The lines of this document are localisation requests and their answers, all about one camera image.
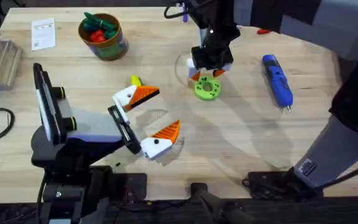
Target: black bracket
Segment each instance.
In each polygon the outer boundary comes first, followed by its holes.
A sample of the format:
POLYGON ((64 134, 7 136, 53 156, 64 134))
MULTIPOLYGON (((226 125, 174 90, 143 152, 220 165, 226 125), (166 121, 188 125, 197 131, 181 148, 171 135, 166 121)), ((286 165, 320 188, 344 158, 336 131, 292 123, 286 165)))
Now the black bracket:
POLYGON ((252 198, 259 200, 295 200, 304 201, 324 197, 323 191, 311 191, 292 171, 249 172, 242 184, 249 190, 252 198))
POLYGON ((112 118, 114 119, 114 122, 116 123, 119 132, 122 136, 122 141, 124 142, 125 146, 133 153, 137 154, 140 152, 140 142, 136 138, 135 133, 131 129, 131 127, 125 123, 124 119, 122 118, 118 108, 116 105, 111 106, 108 108, 108 111, 112 118))

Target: orange gripper pad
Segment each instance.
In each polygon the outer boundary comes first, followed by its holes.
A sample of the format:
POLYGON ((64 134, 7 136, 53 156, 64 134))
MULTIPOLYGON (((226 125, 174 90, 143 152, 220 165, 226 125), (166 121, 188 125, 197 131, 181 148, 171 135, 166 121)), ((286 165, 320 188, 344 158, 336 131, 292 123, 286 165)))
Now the orange gripper pad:
POLYGON ((138 86, 132 96, 130 102, 124 106, 126 111, 130 111, 141 103, 149 100, 151 97, 158 95, 160 89, 154 86, 138 86))
POLYGON ((200 78, 200 72, 197 72, 196 74, 194 74, 192 77, 190 77, 192 80, 194 81, 198 81, 198 79, 200 78))
POLYGON ((175 143, 179 135, 180 130, 180 120, 175 121, 169 126, 165 127, 161 131, 152 135, 153 138, 169 139, 172 144, 175 143))
POLYGON ((223 73, 224 73, 224 70, 223 70, 223 69, 215 70, 215 71, 213 72, 214 78, 216 78, 216 77, 222 75, 223 73))

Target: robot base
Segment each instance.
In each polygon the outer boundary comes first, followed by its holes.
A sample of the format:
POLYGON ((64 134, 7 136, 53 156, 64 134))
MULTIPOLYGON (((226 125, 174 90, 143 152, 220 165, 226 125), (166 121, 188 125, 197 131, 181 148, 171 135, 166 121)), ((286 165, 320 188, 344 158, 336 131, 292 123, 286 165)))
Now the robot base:
POLYGON ((324 197, 323 191, 312 191, 289 171, 249 172, 242 181, 252 198, 259 200, 295 200, 297 202, 324 197))

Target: wooden table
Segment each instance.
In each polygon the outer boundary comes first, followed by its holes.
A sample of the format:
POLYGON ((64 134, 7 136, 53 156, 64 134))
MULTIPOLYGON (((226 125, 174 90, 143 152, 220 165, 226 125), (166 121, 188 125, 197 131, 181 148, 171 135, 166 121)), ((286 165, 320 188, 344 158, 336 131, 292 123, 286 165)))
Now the wooden table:
MULTIPOLYGON (((139 136, 153 134, 181 119, 171 151, 158 161, 134 156, 126 148, 102 159, 117 172, 146 172, 147 198, 188 196, 192 182, 206 182, 220 197, 249 197, 240 184, 248 172, 287 170, 325 126, 331 99, 339 86, 335 56, 322 47, 285 35, 257 35, 242 28, 231 44, 234 66, 219 77, 222 95, 201 101, 188 87, 185 60, 197 44, 194 23, 166 20, 163 8, 27 8, 11 9, 1 39, 24 49, 14 89, 0 92, 0 107, 13 110, 16 123, 0 139, 0 202, 34 202, 42 170, 30 158, 30 139, 40 126, 32 64, 41 63, 52 83, 63 85, 72 107, 107 113, 111 96, 138 75, 161 94, 129 115, 139 136), (83 12, 107 12, 121 22, 130 50, 115 62, 98 60, 78 37, 83 12), (32 52, 30 23, 55 18, 56 47, 32 52), (275 54, 295 96, 292 113, 274 104, 260 61, 275 54)), ((0 129, 6 126, 0 117, 0 129)), ((358 177, 326 190, 328 196, 358 195, 358 177)))

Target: sticker label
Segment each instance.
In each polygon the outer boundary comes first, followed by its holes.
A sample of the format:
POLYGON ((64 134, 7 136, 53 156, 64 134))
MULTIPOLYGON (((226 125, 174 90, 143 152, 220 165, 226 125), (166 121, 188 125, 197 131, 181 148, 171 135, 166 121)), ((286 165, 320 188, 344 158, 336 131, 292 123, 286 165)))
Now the sticker label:
POLYGON ((310 159, 305 159, 305 161, 303 161, 302 165, 299 166, 298 170, 305 176, 309 176, 314 169, 317 168, 317 165, 314 164, 313 161, 311 161, 310 159))
POLYGON ((118 34, 117 42, 109 47, 96 47, 96 55, 102 58, 114 57, 126 49, 126 44, 122 38, 122 32, 118 34))

